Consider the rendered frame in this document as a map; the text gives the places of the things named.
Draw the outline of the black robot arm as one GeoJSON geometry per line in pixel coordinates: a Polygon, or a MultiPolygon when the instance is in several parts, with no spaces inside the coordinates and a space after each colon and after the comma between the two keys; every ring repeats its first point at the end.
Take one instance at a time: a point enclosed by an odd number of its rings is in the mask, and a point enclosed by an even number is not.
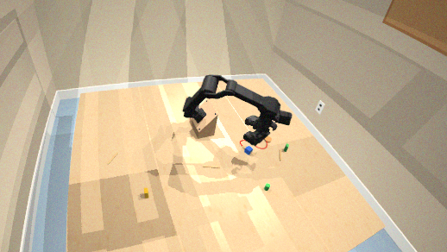
{"type": "Polygon", "coordinates": [[[261,113],[260,116],[252,115],[245,118],[244,121],[246,125],[253,126],[253,129],[257,126],[257,118],[260,118],[264,123],[271,123],[273,120],[275,123],[288,126],[293,118],[292,112],[281,110],[278,99],[260,96],[254,91],[239,85],[235,80],[226,79],[221,75],[205,75],[201,87],[192,96],[186,98],[182,110],[184,112],[183,117],[194,118],[199,123],[207,115],[202,108],[199,108],[199,104],[206,98],[219,99],[225,96],[234,96],[257,107],[261,113]],[[226,88],[216,92],[219,81],[223,81],[226,88]]]}

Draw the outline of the blue block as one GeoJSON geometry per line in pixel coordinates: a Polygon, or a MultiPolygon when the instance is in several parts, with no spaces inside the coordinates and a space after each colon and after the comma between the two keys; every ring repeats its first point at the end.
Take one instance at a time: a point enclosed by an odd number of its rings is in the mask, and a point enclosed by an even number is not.
{"type": "Polygon", "coordinates": [[[253,153],[253,148],[251,148],[250,146],[247,146],[244,150],[244,153],[246,153],[247,155],[250,155],[251,152],[253,153]]]}

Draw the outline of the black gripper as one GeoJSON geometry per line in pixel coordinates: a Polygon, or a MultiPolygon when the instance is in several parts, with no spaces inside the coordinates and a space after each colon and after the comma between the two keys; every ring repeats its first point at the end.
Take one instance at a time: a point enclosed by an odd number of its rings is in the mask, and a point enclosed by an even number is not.
{"type": "Polygon", "coordinates": [[[243,135],[243,139],[255,147],[271,134],[269,132],[269,127],[272,128],[272,131],[275,131],[278,127],[277,123],[274,121],[271,121],[271,123],[264,123],[260,118],[257,118],[256,120],[258,122],[255,128],[256,131],[252,132],[250,130],[243,135]]]}

